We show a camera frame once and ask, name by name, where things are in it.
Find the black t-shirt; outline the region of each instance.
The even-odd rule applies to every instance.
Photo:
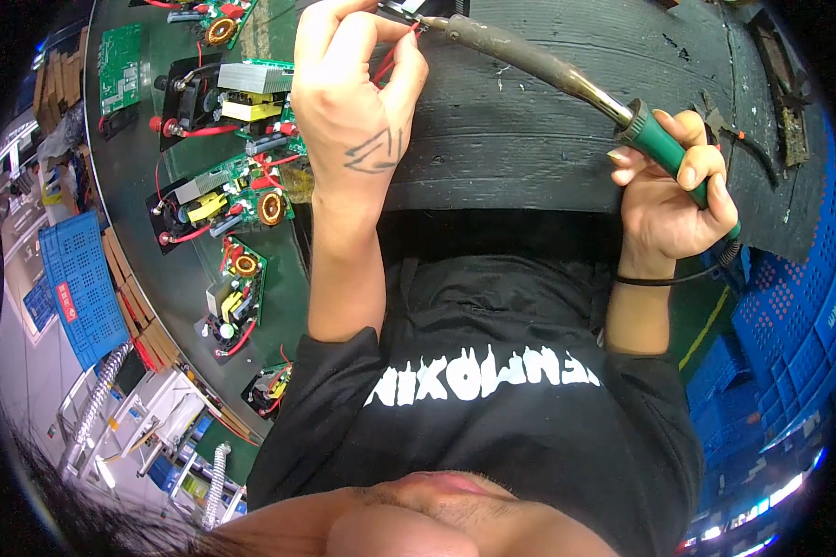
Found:
[[[301,340],[248,477],[251,509],[463,470],[556,507],[623,557],[675,550],[702,450],[678,367],[595,342],[600,273],[474,257],[394,276],[380,346],[372,329]]]

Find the wrist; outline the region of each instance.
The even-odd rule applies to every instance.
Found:
[[[619,274],[625,278],[665,280],[675,277],[676,261],[659,250],[651,250],[637,241],[624,238]]]
[[[379,209],[313,194],[313,249],[335,259],[358,257],[377,234]]]

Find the tattooed hand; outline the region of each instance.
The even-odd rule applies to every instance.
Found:
[[[323,0],[306,8],[291,90],[315,175],[313,206],[375,219],[409,145],[428,73],[415,35],[369,13],[376,8],[375,0]],[[378,42],[397,44],[393,74],[380,90],[370,81],[368,64]]]

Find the tattoo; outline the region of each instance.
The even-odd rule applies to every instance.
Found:
[[[375,162],[370,165],[363,164],[366,158],[382,148],[384,143],[387,143],[388,160]],[[393,131],[390,127],[379,131],[374,137],[361,145],[344,151],[344,155],[349,158],[349,161],[344,164],[345,168],[350,168],[363,174],[381,174],[386,172],[399,164],[399,159],[403,156],[403,129],[399,128],[397,130],[396,155],[394,155],[393,151]]]

